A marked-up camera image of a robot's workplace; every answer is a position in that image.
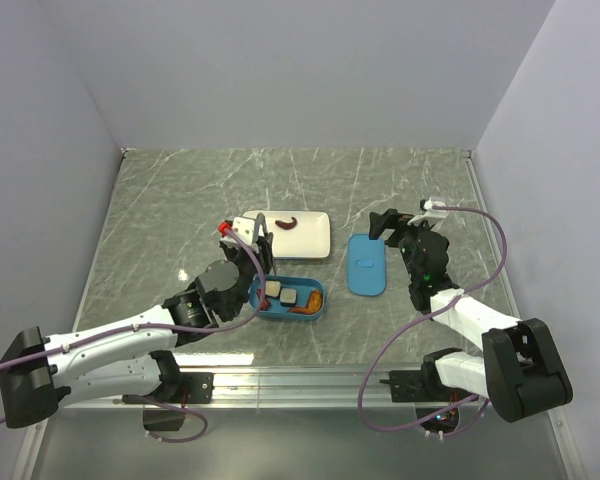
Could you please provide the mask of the orange shrimp food piece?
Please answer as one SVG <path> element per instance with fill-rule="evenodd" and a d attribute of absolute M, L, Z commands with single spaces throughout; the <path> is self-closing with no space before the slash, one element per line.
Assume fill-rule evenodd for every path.
<path fill-rule="evenodd" d="M 323 306 L 323 294 L 320 290 L 313 290 L 304 306 L 294 306 L 288 310 L 288 313 L 301 315 L 317 314 Z"/>

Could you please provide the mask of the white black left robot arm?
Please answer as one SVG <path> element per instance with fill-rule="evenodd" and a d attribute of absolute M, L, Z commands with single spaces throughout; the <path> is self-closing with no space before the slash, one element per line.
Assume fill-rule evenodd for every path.
<path fill-rule="evenodd" d="M 174 349 L 239 328 L 253 281 L 274 267 L 274 235 L 263 214 L 236 217 L 218 230 L 223 259 L 163 303 L 90 330 L 21 331 L 0 360 L 6 426 L 31 426 L 62 407 L 103 397 L 165 403 L 181 394 Z"/>

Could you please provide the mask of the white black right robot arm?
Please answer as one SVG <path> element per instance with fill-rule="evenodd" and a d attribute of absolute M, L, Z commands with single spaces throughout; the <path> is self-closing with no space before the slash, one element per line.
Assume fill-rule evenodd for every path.
<path fill-rule="evenodd" d="M 472 297 L 447 271 L 449 240 L 434 227 L 453 212 L 442 201 L 422 201 L 418 215 L 388 209 L 369 215 L 369 237 L 391 234 L 386 246 L 399 250 L 409 275 L 409 295 L 420 318 L 432 320 L 476 346 L 470 355 L 445 349 L 427 355 L 421 365 L 422 391 L 431 400 L 462 390 L 483 398 L 501 419 L 513 423 L 562 407 L 573 387 L 548 325 L 538 318 L 520 320 Z"/>

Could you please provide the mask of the white topped sushi piece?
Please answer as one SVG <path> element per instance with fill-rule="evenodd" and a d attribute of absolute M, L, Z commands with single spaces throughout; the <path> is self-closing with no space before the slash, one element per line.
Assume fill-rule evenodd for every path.
<path fill-rule="evenodd" d="M 298 293 L 294 288 L 282 288 L 279 295 L 279 303 L 284 307 L 294 307 L 297 304 Z"/>

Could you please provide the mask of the tan topped sushi piece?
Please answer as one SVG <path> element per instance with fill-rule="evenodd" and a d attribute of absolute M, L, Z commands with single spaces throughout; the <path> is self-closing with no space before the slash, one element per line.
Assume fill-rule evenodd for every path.
<path fill-rule="evenodd" d="M 278 280 L 267 280 L 265 282 L 265 295 L 270 298 L 278 298 L 282 290 L 282 284 Z"/>

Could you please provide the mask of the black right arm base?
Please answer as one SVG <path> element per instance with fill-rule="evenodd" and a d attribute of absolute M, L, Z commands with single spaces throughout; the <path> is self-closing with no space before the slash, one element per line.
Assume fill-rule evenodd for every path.
<path fill-rule="evenodd" d="M 419 370 L 391 370 L 387 379 L 379 380 L 379 383 L 389 387 L 392 403 L 427 403 L 445 402 L 448 404 L 458 402 L 472 395 L 466 389 L 445 386 L 435 367 L 435 361 L 467 360 L 477 359 L 468 355 L 459 348 L 447 348 L 425 355 Z M 416 408 L 418 419 L 431 414 L 433 408 Z M 449 412 L 438 414 L 436 417 L 424 422 L 421 426 L 424 430 L 443 434 L 456 432 L 460 423 L 459 408 Z"/>

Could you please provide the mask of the blue lunch box container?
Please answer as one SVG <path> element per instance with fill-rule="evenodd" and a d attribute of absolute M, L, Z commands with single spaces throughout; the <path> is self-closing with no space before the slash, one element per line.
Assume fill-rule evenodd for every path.
<path fill-rule="evenodd" d="M 265 297 L 265 306 L 258 313 L 262 318 L 270 320 L 313 321 L 317 320 L 326 306 L 326 292 L 316 279 L 298 276 L 268 275 L 267 281 L 277 281 L 281 288 L 277 297 L 269 294 Z M 281 301 L 283 290 L 295 291 L 295 303 Z"/>

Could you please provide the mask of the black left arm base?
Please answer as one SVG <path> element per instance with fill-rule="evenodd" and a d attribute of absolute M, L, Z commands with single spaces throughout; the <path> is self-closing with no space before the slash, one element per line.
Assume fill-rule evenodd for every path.
<path fill-rule="evenodd" d="M 201 438 L 209 428 L 207 418 L 192 407 L 208 405 L 212 400 L 214 374 L 211 372 L 184 373 L 173 385 L 159 387 L 154 393 L 123 395 L 123 405 L 143 407 L 142 426 L 147 437 L 170 444 L 181 444 Z M 189 437 L 174 437 L 182 431 L 188 419 L 199 420 L 200 430 Z"/>

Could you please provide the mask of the dark red sausage piece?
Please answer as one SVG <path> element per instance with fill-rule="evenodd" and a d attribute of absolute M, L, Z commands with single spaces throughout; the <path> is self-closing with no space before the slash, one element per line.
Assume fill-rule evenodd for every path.
<path fill-rule="evenodd" d="M 298 219 L 295 216 L 291 216 L 288 220 L 277 219 L 274 225 L 281 230 L 289 231 L 298 225 Z"/>

